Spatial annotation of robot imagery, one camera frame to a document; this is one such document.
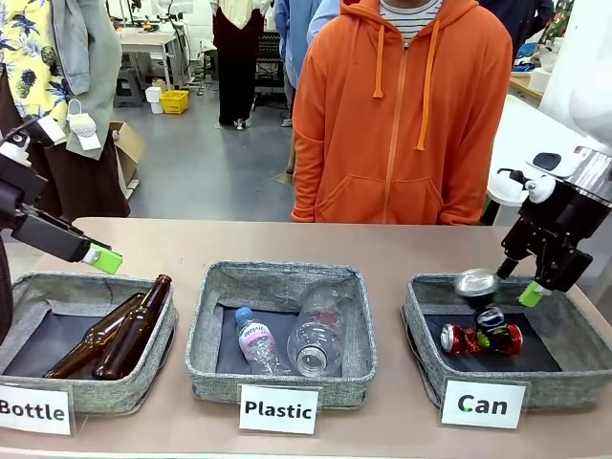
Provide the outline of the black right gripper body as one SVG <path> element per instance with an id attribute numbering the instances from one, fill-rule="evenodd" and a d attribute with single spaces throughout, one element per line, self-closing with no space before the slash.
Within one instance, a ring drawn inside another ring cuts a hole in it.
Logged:
<path id="1" fill-rule="evenodd" d="M 528 192 L 518 220 L 501 242 L 506 257 L 535 258 L 534 281 L 548 291 L 568 291 L 593 256 L 579 243 L 606 219 L 611 204 L 558 179 L 522 179 Z"/>

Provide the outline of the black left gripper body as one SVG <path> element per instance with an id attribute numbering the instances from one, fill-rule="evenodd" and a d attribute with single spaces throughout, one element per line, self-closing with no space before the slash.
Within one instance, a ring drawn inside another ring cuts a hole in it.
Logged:
<path id="1" fill-rule="evenodd" d="M 32 168 L 1 161 L 1 228 L 11 237 L 68 262 L 80 262 L 93 240 L 70 223 L 38 209 L 47 180 Z"/>

